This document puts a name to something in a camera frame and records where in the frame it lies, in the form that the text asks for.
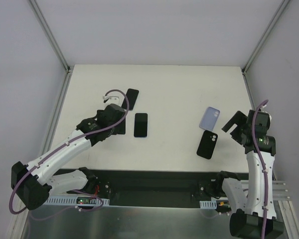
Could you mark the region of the black smartphone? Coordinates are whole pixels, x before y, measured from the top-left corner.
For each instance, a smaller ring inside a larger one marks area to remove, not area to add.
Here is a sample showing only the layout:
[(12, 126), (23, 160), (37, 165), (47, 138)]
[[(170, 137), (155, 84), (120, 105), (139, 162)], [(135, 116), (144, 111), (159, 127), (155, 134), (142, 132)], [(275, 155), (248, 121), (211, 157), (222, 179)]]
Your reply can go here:
[(134, 137), (145, 138), (148, 135), (148, 114), (136, 113), (134, 123)]
[(126, 92), (126, 96), (129, 101), (129, 110), (132, 111), (134, 109), (136, 100), (139, 95), (139, 90), (129, 88)]

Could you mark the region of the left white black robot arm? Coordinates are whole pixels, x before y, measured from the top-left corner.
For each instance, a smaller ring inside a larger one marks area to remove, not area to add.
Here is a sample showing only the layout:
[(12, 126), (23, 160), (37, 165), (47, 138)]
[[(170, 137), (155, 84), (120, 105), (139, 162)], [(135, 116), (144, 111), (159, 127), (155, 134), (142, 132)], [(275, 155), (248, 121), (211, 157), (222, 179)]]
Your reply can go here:
[(82, 120), (72, 133), (54, 149), (37, 159), (11, 168), (12, 195), (9, 210), (13, 210), (13, 199), (18, 196), (25, 208), (34, 210), (43, 205), (53, 194), (79, 190), (93, 195), (97, 192), (97, 178), (86, 167), (73, 172), (56, 175), (66, 163), (96, 143), (111, 135), (119, 134), (125, 124), (127, 111), (116, 104), (98, 110), (93, 118)]

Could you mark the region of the black phone case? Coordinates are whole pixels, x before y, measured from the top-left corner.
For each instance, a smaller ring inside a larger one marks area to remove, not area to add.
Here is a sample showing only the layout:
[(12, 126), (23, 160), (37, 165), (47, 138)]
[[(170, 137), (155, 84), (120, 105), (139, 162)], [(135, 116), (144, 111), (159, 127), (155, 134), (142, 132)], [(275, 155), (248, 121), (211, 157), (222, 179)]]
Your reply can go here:
[(210, 160), (212, 158), (218, 134), (205, 130), (200, 140), (196, 154)]

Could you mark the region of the lilac phone case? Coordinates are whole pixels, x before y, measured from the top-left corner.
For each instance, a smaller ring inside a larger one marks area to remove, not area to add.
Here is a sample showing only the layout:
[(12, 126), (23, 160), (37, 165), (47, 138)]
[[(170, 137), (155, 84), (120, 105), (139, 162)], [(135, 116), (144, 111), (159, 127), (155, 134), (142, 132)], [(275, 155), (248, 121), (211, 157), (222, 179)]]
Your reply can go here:
[(220, 111), (218, 109), (207, 107), (199, 123), (199, 127), (203, 130), (213, 131), (219, 116)]

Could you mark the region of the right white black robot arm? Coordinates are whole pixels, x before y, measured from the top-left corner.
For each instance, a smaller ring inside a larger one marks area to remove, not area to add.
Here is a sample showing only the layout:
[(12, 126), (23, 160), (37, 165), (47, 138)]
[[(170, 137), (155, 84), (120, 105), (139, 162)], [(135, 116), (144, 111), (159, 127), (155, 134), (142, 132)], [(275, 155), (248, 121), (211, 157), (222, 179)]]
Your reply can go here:
[(226, 196), (230, 207), (230, 234), (240, 239), (277, 239), (284, 224), (277, 220), (273, 200), (273, 165), (276, 139), (267, 134), (270, 115), (250, 110), (237, 111), (222, 130), (245, 149), (248, 163), (248, 189), (244, 191), (236, 174), (222, 171), (214, 184), (215, 193)]

